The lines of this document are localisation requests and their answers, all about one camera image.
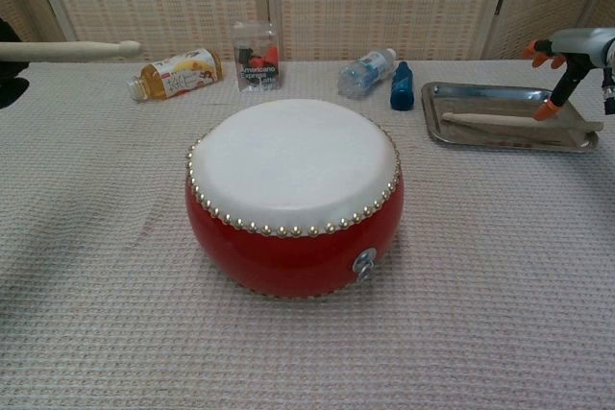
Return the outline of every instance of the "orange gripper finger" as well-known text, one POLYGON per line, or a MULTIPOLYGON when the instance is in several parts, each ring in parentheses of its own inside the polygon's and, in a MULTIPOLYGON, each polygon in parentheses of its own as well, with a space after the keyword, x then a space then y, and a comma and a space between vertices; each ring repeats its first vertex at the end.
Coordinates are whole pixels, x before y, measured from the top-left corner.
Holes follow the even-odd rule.
POLYGON ((563 55, 556 55, 555 58, 553 58, 553 61, 551 61, 551 69, 561 67, 564 62, 566 62, 566 57, 563 55))
POLYGON ((535 120, 551 119, 560 109, 561 107, 554 105, 551 100, 547 100, 547 103, 538 108, 533 117, 535 120))
POLYGON ((533 61, 531 62, 531 67, 538 67, 542 65, 542 63, 548 59, 549 59, 549 55, 547 55, 546 53, 538 53, 536 54, 533 61))
POLYGON ((521 52, 521 56, 523 58, 531 57, 534 53, 536 53, 536 49, 534 48, 535 45, 536 45, 536 40, 533 40, 532 42, 530 42, 528 46, 523 49, 523 52, 521 52))

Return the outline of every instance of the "textured fabric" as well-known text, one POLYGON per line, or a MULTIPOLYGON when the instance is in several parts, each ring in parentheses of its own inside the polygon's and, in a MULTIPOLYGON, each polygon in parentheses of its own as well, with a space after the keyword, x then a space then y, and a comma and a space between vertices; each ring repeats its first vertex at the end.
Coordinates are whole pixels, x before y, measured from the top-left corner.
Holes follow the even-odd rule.
MULTIPOLYGON (((131 64, 33 64, 0 111, 0 407, 615 407, 615 118, 585 155, 450 147, 421 105, 335 94, 340 62, 284 86, 136 104, 131 64), (256 295, 204 256, 185 150, 248 105, 315 97, 387 129, 406 204, 373 280, 256 295)), ((526 61, 411 64, 429 81, 553 87, 526 61)), ((601 75, 573 101, 603 120, 601 75)))

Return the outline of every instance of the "drum ring handle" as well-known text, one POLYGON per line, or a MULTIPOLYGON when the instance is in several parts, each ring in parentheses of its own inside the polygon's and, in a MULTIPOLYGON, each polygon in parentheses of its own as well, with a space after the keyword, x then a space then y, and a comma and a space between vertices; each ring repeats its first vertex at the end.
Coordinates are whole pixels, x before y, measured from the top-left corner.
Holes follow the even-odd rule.
POLYGON ((357 273, 357 281, 361 282, 369 278, 374 269, 376 254, 376 249, 372 247, 359 253, 357 258, 355 258, 353 272, 357 273))

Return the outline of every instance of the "plastic bottle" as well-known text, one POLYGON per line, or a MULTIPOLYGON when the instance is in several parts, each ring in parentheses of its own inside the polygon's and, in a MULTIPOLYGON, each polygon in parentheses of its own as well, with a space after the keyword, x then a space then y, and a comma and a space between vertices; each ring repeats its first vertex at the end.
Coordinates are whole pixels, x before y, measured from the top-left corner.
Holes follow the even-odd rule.
POLYGON ((360 98, 393 70, 396 53, 392 48, 375 50, 339 71, 337 89, 341 95, 360 98))
POLYGON ((391 107, 395 110, 410 110, 414 107, 412 71, 405 61, 400 62, 393 76, 391 107))
POLYGON ((200 48, 163 61, 153 62, 141 69, 139 76, 128 84, 136 101, 164 100, 222 79, 222 64, 218 54, 200 48))

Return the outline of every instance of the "drum shell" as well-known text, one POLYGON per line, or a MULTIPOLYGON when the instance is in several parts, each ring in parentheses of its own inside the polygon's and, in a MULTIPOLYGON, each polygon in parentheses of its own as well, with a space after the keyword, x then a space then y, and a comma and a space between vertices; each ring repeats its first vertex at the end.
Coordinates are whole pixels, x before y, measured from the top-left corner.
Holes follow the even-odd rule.
POLYGON ((330 293, 357 279, 353 263, 370 248, 378 262, 389 249, 404 207, 404 182, 381 209, 347 229, 316 237, 264 236, 213 218, 185 185, 192 229, 208 256, 229 277, 257 292, 279 297, 330 293))

